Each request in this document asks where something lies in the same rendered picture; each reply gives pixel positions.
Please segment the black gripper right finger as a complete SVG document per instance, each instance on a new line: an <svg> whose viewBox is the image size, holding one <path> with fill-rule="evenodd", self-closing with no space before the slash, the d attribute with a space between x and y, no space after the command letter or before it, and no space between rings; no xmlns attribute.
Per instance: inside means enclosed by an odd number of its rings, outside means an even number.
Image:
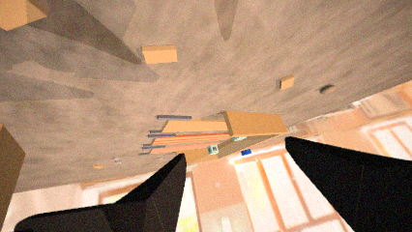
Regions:
<svg viewBox="0 0 412 232"><path fill-rule="evenodd" d="M285 150L355 232L412 232L412 160L298 137Z"/></svg>

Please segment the blue short cylinder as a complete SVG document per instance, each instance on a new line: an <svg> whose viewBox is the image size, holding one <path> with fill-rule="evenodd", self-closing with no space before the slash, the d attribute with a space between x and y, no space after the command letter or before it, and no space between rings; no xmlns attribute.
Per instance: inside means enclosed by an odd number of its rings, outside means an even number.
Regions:
<svg viewBox="0 0 412 232"><path fill-rule="evenodd" d="M251 154L251 150L250 150L250 149L247 149L247 150L241 151L241 154L242 154L242 156Z"/></svg>

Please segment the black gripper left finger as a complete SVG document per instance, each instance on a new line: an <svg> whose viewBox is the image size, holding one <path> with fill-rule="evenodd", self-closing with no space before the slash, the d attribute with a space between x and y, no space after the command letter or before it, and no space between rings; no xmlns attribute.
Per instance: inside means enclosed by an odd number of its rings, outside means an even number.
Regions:
<svg viewBox="0 0 412 232"><path fill-rule="evenodd" d="M115 202L35 214L14 232L176 232L186 173L182 153Z"/></svg>

